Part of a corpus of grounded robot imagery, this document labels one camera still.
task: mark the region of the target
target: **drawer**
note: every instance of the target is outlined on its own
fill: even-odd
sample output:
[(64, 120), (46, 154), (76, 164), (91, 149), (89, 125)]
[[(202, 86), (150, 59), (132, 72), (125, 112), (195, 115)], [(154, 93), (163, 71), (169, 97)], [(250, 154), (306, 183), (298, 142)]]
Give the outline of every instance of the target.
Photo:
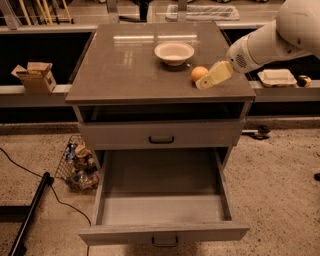
[(215, 148), (105, 152), (88, 245), (240, 240)]
[(138, 122), (79, 124), (94, 150), (236, 145), (244, 121)]

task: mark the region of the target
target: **speckled floor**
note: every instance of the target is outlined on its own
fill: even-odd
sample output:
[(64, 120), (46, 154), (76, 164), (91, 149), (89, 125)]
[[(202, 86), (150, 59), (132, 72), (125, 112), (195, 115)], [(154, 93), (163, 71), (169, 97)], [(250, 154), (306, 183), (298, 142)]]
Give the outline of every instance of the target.
[[(90, 256), (131, 255), (319, 255), (320, 120), (254, 120), (248, 127), (266, 124), (268, 140), (241, 136), (224, 171), (235, 219), (251, 229), (239, 242), (198, 242), (175, 248), (151, 245), (91, 247)], [(53, 176), (66, 143), (77, 134), (76, 124), (2, 125), (0, 145), (20, 165)], [(0, 152), (0, 194), (3, 205), (28, 205), (40, 178), (9, 162)], [(60, 180), (53, 184), (60, 201), (79, 208), (91, 218), (95, 191), (72, 192)], [(87, 254), (78, 231), (88, 227), (84, 216), (59, 204), (46, 188), (26, 237), (26, 255)], [(0, 223), (0, 255), (7, 255), (17, 225)]]

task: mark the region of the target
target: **black stand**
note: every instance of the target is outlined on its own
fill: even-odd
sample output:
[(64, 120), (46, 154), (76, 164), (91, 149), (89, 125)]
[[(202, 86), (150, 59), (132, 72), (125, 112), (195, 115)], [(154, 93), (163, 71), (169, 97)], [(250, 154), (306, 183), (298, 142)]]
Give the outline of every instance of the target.
[(20, 227), (20, 230), (16, 236), (14, 244), (11, 248), (9, 256), (20, 256), (24, 255), (26, 252), (26, 247), (24, 246), (24, 238), (28, 232), (30, 224), (33, 220), (33, 215), (38, 207), (42, 194), (46, 185), (51, 185), (54, 181), (53, 177), (50, 177), (50, 173), (46, 172), (42, 176), (42, 180), (39, 184), (37, 192), (32, 200), (30, 206), (1, 206), (0, 207), (0, 217), (1, 220), (4, 220), (6, 217), (6, 222), (21, 222), (22, 218), (23, 223)]

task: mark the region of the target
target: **open drawer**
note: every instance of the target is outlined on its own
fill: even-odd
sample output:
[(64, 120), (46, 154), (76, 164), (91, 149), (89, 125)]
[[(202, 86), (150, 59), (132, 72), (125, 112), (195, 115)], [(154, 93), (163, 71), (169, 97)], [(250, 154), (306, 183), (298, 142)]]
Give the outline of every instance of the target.
[(88, 245), (240, 240), (215, 148), (107, 151)]

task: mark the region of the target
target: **drawer handle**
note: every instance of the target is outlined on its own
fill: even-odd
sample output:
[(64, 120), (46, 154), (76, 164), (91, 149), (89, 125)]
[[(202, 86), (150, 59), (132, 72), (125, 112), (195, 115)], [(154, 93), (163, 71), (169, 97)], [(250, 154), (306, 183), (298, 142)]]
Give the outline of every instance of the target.
[(155, 241), (154, 241), (154, 237), (152, 237), (152, 245), (154, 247), (176, 247), (178, 245), (179, 241), (178, 241), (178, 237), (176, 236), (176, 242), (173, 243), (173, 244), (157, 244)]
[(172, 144), (173, 142), (174, 142), (174, 136), (171, 136), (171, 137), (150, 136), (149, 137), (149, 143), (151, 144)]

